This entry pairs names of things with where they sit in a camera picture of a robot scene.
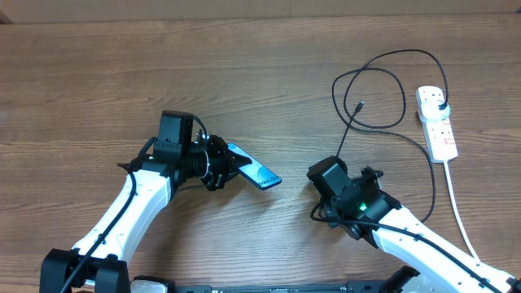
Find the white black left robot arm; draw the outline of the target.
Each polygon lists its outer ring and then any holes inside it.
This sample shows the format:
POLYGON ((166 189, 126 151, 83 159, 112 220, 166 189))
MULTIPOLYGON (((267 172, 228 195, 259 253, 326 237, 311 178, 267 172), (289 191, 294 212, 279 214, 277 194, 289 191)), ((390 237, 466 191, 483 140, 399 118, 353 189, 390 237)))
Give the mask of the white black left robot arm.
POLYGON ((234 153, 228 144, 201 128, 192 135, 199 117, 163 111, 157 136, 150 138, 127 172, 119 195, 94 228, 69 250, 53 249, 42 262, 39 290, 65 293, 85 284, 97 292, 174 292, 172 281, 129 278, 128 263, 160 211, 178 188, 197 177, 215 191, 252 160, 234 153))

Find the blue Samsung Galaxy smartphone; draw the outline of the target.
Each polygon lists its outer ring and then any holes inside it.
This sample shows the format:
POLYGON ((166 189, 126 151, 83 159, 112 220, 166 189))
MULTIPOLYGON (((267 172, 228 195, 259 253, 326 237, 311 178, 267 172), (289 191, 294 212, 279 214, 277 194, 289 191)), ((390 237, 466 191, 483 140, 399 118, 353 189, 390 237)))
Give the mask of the blue Samsung Galaxy smartphone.
POLYGON ((229 150, 237 155, 244 156, 251 160, 250 164, 246 164, 239 168, 239 172, 243 177, 248 179, 254 186, 260 190, 268 190, 282 182, 282 178, 265 167, 262 163, 249 155, 239 146, 229 143, 229 150))

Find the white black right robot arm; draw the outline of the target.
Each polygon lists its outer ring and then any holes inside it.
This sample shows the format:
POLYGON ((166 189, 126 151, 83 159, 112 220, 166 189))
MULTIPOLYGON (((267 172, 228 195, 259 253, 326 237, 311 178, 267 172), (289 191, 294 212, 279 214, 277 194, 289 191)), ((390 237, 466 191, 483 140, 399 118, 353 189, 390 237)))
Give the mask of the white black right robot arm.
POLYGON ((347 165, 330 156, 307 177, 320 194, 310 217, 339 226, 356 240, 405 262, 379 286, 381 292, 518 292, 520 280, 466 254, 425 226, 380 188, 382 172, 370 167, 350 177, 347 165))

